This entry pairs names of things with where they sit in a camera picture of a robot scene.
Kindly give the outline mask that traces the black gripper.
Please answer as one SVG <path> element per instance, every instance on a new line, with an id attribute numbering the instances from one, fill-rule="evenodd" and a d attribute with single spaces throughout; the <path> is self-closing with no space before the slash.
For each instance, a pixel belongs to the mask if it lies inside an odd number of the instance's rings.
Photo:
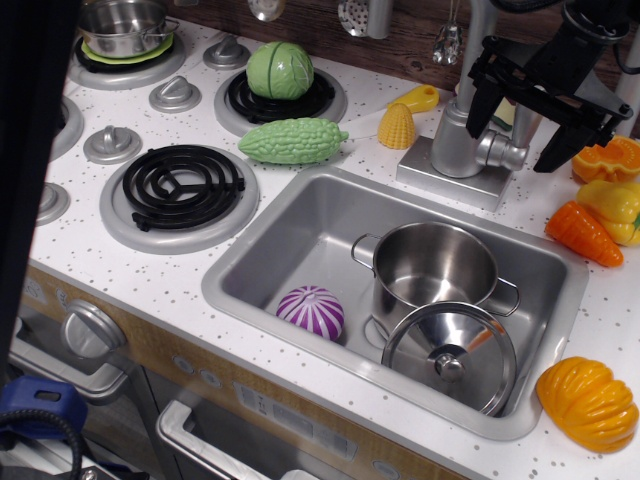
<path id="1" fill-rule="evenodd" d="M 631 118 L 630 105 L 594 72 L 601 45 L 578 38 L 530 45 L 487 36 L 482 46 L 469 73 L 476 92 L 467 131 L 479 139 L 504 98 L 560 124 L 534 166 L 537 173 L 556 171 L 592 146 L 599 132 L 611 132 Z"/>

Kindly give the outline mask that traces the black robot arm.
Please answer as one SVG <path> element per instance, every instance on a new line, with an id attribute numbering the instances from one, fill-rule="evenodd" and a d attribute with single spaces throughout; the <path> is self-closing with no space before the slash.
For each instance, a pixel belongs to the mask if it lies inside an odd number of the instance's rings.
<path id="1" fill-rule="evenodd" d="M 550 173 L 586 147 L 604 147 L 630 105 L 604 85 L 594 68 L 639 18 L 636 1 L 567 1 L 562 23 L 545 44 L 487 36 L 469 76 L 476 88 L 466 128 L 479 138 L 503 98 L 555 122 L 558 129 L 534 167 Z"/>

